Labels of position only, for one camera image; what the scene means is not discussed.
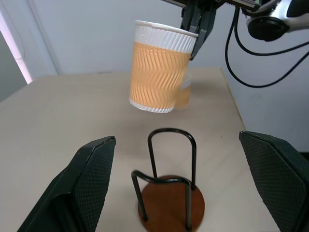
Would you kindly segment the orange white ribbed paper cup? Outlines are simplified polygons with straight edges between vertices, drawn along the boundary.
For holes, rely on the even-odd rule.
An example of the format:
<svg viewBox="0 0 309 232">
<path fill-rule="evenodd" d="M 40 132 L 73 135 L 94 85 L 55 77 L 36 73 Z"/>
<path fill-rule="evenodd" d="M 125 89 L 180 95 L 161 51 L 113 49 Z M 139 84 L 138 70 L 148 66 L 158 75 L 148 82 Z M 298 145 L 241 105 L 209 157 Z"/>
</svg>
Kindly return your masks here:
<svg viewBox="0 0 309 232">
<path fill-rule="evenodd" d="M 169 113 L 188 68 L 198 35 L 137 20 L 131 68 L 130 103 L 153 113 Z"/>
<path fill-rule="evenodd" d="M 185 109 L 190 101 L 192 75 L 187 72 L 183 79 L 182 85 L 176 94 L 175 110 Z"/>
</svg>

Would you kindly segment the white vertical wall trim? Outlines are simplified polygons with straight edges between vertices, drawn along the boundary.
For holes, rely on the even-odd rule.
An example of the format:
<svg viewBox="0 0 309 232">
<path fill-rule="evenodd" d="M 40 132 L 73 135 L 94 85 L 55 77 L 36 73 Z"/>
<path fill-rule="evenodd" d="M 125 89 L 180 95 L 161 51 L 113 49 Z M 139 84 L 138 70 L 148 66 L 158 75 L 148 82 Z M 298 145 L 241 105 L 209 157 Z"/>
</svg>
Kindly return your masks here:
<svg viewBox="0 0 309 232">
<path fill-rule="evenodd" d="M 11 16 L 0 0 L 0 32 L 2 33 L 25 81 L 30 84 L 33 80 L 26 66 L 26 51 L 22 38 Z"/>
</svg>

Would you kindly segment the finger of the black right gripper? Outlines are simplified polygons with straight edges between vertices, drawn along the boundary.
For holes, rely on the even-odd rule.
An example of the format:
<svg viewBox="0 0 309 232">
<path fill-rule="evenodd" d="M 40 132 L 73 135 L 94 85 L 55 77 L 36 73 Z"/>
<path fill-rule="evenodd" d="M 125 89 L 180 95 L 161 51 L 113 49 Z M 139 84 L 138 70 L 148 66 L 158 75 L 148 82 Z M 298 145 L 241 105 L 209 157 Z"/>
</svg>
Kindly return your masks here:
<svg viewBox="0 0 309 232">
<path fill-rule="evenodd" d="M 216 7 L 214 4 L 209 4 L 208 8 L 200 13 L 200 22 L 197 27 L 198 38 L 196 40 L 190 60 L 193 60 L 203 46 L 205 40 L 210 35 L 216 16 Z"/>
<path fill-rule="evenodd" d="M 189 32 L 197 32 L 200 20 L 200 10 L 197 6 L 182 9 L 181 29 Z"/>
</svg>

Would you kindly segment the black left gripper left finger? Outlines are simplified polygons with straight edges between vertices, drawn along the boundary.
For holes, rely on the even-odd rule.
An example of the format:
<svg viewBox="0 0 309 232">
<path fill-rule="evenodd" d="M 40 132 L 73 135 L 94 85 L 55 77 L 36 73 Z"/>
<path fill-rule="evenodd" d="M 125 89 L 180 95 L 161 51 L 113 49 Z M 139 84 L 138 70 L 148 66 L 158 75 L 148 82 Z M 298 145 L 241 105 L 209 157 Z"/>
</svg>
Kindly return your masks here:
<svg viewBox="0 0 309 232">
<path fill-rule="evenodd" d="M 51 181 L 18 232 L 95 232 L 110 182 L 116 138 L 80 147 Z"/>
</svg>

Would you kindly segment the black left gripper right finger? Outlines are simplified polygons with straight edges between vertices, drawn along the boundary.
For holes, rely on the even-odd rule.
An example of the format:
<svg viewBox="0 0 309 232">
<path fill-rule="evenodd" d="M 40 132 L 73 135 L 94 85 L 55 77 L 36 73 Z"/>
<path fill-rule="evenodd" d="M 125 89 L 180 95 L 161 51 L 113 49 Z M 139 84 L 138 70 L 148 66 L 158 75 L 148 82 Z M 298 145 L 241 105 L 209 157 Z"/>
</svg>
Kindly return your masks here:
<svg viewBox="0 0 309 232">
<path fill-rule="evenodd" d="M 283 139 L 241 131 L 256 189 L 280 232 L 309 232 L 309 152 Z"/>
</svg>

